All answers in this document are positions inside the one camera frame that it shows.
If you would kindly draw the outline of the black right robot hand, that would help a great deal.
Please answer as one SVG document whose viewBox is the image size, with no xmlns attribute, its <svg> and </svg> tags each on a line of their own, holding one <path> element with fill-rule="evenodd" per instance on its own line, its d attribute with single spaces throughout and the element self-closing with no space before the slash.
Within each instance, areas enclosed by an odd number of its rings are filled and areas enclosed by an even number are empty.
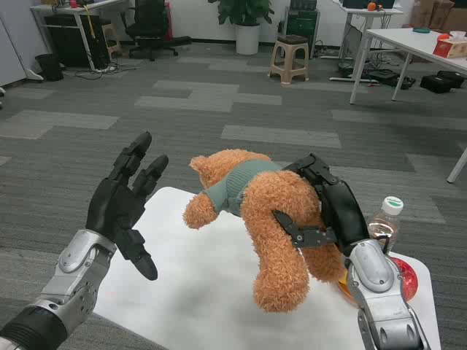
<svg viewBox="0 0 467 350">
<path fill-rule="evenodd" d="M 291 237 L 297 248 L 311 248 L 335 244 L 338 250 L 349 257 L 359 241 L 369 239 L 363 213 L 349 185 L 334 176 L 329 166 L 311 153 L 284 167 L 308 181 L 321 203 L 320 217 L 326 226 L 299 227 L 282 211 L 274 211 L 274 217 Z"/>
</svg>

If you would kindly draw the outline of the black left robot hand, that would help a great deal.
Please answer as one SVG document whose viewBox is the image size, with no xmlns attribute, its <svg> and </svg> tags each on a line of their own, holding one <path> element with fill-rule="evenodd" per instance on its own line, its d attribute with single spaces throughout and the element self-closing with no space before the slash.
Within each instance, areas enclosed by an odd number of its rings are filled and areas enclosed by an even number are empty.
<svg viewBox="0 0 467 350">
<path fill-rule="evenodd" d="M 154 281 L 158 277 L 155 263 L 144 248 L 142 234 L 133 229 L 169 163 L 169 158 L 161 155 L 139 170 L 151 142 L 152 135 L 146 131 L 123 148 L 90 200 L 85 227 L 109 239 L 143 277 Z"/>
</svg>

